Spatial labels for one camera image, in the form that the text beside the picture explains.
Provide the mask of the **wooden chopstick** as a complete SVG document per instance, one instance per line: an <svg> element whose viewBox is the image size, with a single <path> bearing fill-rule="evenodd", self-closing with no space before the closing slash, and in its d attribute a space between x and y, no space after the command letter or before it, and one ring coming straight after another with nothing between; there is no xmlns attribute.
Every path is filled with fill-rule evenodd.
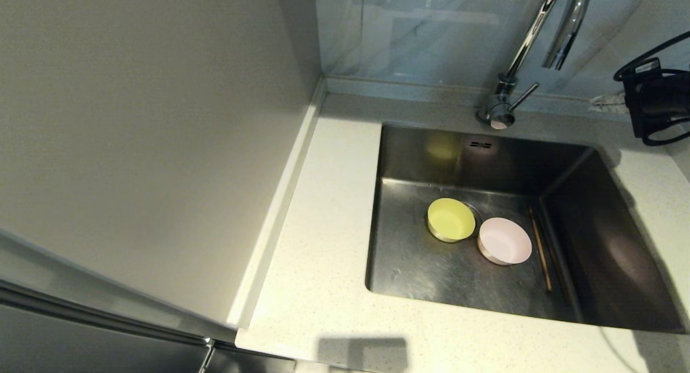
<svg viewBox="0 0 690 373"><path fill-rule="evenodd" d="M547 228L546 228L544 222L542 221L542 218L541 218L539 215L537 215L536 221L537 221L537 223L538 223L538 225L539 225L539 228L540 228L540 231L541 231L541 233L542 233L542 235L543 235L543 237L544 237L544 239L545 239L545 241L546 241L547 250L549 250L550 261L551 261L552 264L554 265L555 275L556 275L556 278L557 278L557 280L558 280L560 292L561 292L561 294L562 294L562 296L563 296L565 305L567 305L568 307L572 308L572 301L571 301L571 298L570 298L569 295L568 295L567 288L566 288L566 285L565 285L565 282L564 282L564 278L563 278L563 273L562 273L561 265L560 265L560 263L558 262L558 257L557 257L557 255L556 255L556 253L555 253L555 249L554 249L553 243L552 243L551 240L550 240L549 232L547 231Z"/></svg>
<svg viewBox="0 0 690 373"><path fill-rule="evenodd" d="M539 255L540 265L542 267L542 273L545 283L545 288L547 292L553 291L553 283L550 279L549 265L546 260L546 255L544 252L544 245L541 238L541 233L538 228L535 213L531 206L528 207L528 215L530 216L530 222L532 223L533 234L535 236L536 247Z"/></svg>

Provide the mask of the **grey tall cabinet door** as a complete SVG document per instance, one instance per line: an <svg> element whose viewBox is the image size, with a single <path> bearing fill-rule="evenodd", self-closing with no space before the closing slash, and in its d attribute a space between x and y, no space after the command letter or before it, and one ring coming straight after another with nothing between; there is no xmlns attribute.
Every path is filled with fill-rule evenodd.
<svg viewBox="0 0 690 373"><path fill-rule="evenodd" d="M0 373L197 373L205 337L0 281ZM295 373L296 361L215 341L206 373Z"/></svg>

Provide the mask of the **stainless steel sink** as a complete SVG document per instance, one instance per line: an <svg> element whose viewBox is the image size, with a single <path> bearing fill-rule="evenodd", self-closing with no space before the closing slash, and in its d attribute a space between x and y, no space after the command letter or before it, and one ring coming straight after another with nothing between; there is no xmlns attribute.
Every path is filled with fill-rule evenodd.
<svg viewBox="0 0 690 373"><path fill-rule="evenodd" d="M439 198L473 204L485 220L514 221L532 239L532 256L501 266L481 255L477 239L436 239L426 211ZM572 308L541 234L553 291L545 288L529 206L549 232ZM623 187L586 144L384 125L365 286L553 321L690 334Z"/></svg>

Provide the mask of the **metal sink drain strainer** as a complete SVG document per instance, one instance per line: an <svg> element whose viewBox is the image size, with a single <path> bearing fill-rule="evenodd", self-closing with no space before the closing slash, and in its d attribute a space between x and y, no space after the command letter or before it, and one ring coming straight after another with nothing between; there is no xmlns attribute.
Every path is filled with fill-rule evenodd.
<svg viewBox="0 0 690 373"><path fill-rule="evenodd" d="M468 236L468 238L466 238L466 240L476 239L480 234L480 228L481 228L481 225L483 224L483 222L485 221L485 219L481 215L481 212L473 204L465 203L465 202L463 202L463 204L469 208L469 210L471 211L471 213L473 215L474 221L475 221L474 230L471 233L471 235Z"/></svg>

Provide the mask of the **chrome gooseneck faucet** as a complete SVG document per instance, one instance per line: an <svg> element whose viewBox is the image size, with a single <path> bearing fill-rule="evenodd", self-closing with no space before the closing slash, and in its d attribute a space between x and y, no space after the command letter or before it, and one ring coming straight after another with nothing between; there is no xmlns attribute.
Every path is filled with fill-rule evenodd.
<svg viewBox="0 0 690 373"><path fill-rule="evenodd" d="M514 112L540 84L535 82L519 98L511 101L511 94L518 82L518 73L524 64L527 54L533 48L544 23L554 9L557 0L541 0L538 4L532 22L524 35L516 54L505 71L497 76L497 83L485 103L475 113L475 118L481 124L495 130L505 130L515 123ZM587 14L590 0L567 0L566 7L557 31L542 62L542 67L559 71L569 55L572 45L576 41Z"/></svg>

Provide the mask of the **pink plastic bowl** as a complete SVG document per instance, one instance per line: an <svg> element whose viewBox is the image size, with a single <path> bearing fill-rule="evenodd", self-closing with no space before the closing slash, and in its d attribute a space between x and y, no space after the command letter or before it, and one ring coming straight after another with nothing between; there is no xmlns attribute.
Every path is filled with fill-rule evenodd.
<svg viewBox="0 0 690 373"><path fill-rule="evenodd" d="M533 252L527 231L514 221L500 217L481 223L477 245L486 260L501 266L522 264Z"/></svg>

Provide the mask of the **yellow plastic bowl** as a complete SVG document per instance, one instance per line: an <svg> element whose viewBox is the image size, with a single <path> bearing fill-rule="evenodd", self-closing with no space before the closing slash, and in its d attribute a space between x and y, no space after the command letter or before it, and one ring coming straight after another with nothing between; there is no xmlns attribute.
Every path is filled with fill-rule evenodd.
<svg viewBox="0 0 690 373"><path fill-rule="evenodd" d="M439 198L429 204L426 225L436 239L456 243L472 236L477 220L469 206L458 199Z"/></svg>

